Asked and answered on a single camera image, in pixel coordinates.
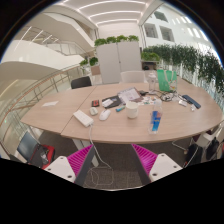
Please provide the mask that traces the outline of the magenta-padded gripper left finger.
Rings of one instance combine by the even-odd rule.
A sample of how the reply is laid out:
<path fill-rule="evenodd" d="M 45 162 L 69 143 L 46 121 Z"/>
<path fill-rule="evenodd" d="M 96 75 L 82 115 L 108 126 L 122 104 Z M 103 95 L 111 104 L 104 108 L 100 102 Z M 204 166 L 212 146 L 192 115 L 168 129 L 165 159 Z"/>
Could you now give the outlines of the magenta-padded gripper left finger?
<path fill-rule="evenodd" d="M 94 154 L 94 145 L 91 144 L 68 157 L 58 157 L 46 168 L 46 171 L 78 186 L 82 186 Z"/>

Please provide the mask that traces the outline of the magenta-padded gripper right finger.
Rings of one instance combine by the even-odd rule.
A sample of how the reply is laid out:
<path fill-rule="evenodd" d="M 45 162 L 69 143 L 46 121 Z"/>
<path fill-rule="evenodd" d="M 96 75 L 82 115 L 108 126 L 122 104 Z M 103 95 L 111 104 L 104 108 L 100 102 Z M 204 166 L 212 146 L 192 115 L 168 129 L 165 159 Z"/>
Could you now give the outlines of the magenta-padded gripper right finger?
<path fill-rule="evenodd" d="M 156 154 L 142 146 L 133 144 L 136 167 L 143 185 L 164 178 L 182 169 L 165 153 Z"/>

